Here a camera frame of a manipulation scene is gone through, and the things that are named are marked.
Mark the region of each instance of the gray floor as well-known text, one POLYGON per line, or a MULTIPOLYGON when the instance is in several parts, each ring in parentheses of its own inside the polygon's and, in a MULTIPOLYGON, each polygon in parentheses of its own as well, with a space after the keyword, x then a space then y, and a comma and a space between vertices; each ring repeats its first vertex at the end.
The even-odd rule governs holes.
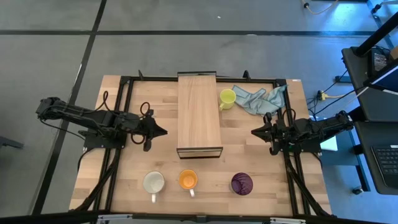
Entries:
MULTIPOLYGON (((311 1, 314 11, 329 4, 311 1)), ((100 0, 67 3, 6 0, 0 2, 0 29, 91 30, 99 5, 100 0)), ((382 21, 397 10, 390 6, 382 9, 378 12, 382 21)), ((299 0, 114 0, 108 1, 99 29, 372 31, 377 25, 366 4, 352 2, 338 3, 332 10, 313 16, 302 9, 299 0)), ((365 38, 97 36, 76 103, 94 108, 103 75, 137 75, 138 69, 148 76, 217 70, 219 75, 240 77, 244 70, 249 70, 252 77, 299 78, 309 98, 317 90, 327 88, 334 76, 345 71, 341 49, 359 45, 365 38)), ((29 213, 56 133, 40 124, 34 111, 41 98, 68 99, 87 40, 87 36, 0 35, 0 102, 3 105, 0 135, 25 144, 23 150, 10 147, 0 150, 0 217, 29 213)), ((392 36, 392 41, 396 42, 396 35, 392 36)), ((379 45, 386 47, 384 41, 379 45)), ((336 85, 329 94, 340 95, 352 89, 351 85, 336 85)), ((341 100, 320 116, 336 113, 349 100, 348 97, 341 100)), ((321 102, 317 108, 329 102, 321 102)), ((354 102, 345 110, 357 105, 358 102, 354 102)), ((79 127, 71 125, 69 130, 77 131, 79 127)), ((44 213, 68 210, 81 148, 79 139, 66 136, 44 213)), ((369 213, 365 209, 344 212, 352 209, 349 207, 352 200, 336 200, 340 198, 339 192, 347 188, 337 181, 339 172, 341 170, 332 169, 325 172, 326 183, 331 186, 328 192, 333 198, 333 212, 343 218, 374 220, 374 217, 364 216, 369 213)), ((352 174, 355 170, 345 172, 352 174)), ((394 221, 391 217, 381 220, 394 221)))

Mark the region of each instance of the caster wheel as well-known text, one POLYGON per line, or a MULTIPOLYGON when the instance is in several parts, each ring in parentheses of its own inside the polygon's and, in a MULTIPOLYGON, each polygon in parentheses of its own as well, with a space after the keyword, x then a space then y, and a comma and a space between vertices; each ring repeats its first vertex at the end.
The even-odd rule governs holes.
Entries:
POLYGON ((355 195, 359 195, 363 192, 362 187, 356 187, 352 190, 352 193, 355 195))
POLYGON ((372 9, 372 14, 374 14, 374 13, 376 13, 377 12, 377 10, 379 10, 381 8, 381 5, 379 5, 379 4, 377 4, 377 5, 375 5, 375 7, 372 9))

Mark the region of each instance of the blue cloth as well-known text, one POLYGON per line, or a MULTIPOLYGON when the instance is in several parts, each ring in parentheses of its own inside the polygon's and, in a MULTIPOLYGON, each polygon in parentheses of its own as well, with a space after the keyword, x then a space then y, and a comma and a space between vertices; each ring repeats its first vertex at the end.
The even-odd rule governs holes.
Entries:
POLYGON ((265 115, 267 112, 272 113, 272 115, 279 109, 285 106, 284 91, 287 85, 274 88, 264 97, 262 97, 266 90, 261 88, 255 93, 249 93, 246 90, 234 85, 232 90, 236 94, 235 103, 241 107, 249 114, 261 114, 265 115))

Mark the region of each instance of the wooden table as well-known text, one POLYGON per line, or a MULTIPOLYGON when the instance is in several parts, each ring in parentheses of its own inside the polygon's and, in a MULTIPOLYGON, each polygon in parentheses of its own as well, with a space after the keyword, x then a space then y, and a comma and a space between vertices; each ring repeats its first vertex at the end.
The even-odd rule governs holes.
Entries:
MULTIPOLYGON (((103 77, 96 106, 102 102, 104 91, 109 92, 108 105, 114 105, 120 76, 103 77)), ((307 104, 300 80, 287 80, 291 107, 298 118, 308 118, 307 104)), ((260 88, 267 92, 271 84, 237 83, 254 93, 260 88)), ((232 88, 233 83, 217 83, 217 92, 232 88)), ((269 154, 268 143, 253 136, 250 130, 263 125, 261 116, 253 116, 238 105, 220 112, 221 143, 224 147, 219 159, 180 160, 177 145, 177 82, 134 82, 129 112, 139 114, 141 103, 148 101, 154 109, 154 118, 169 134, 155 138, 149 152, 142 145, 127 139, 122 150, 114 189, 112 212, 168 213, 208 215, 291 216, 289 190, 283 155, 269 154), (178 176, 184 169, 193 169, 198 175, 196 197, 178 184, 178 176), (153 170, 165 177, 165 188, 153 204, 142 187, 144 176, 153 170), (232 193, 229 183, 238 172, 249 174, 254 182, 247 196, 232 193)), ((82 160, 73 191, 70 208, 79 206, 93 190, 100 175, 104 149, 95 149, 82 160)), ((305 183, 317 202, 330 211, 328 196, 319 161, 311 154, 302 154, 305 183)), ((104 188, 100 208, 104 208, 107 186, 104 188)), ((300 213, 303 213, 300 191, 296 186, 300 213)))

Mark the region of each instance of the keyboard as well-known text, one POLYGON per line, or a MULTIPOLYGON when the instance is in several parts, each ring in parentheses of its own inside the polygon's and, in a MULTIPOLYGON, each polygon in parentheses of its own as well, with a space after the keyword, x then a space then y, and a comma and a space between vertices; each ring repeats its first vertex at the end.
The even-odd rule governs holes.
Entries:
POLYGON ((398 146, 373 146, 372 151, 385 185, 398 189, 398 146))

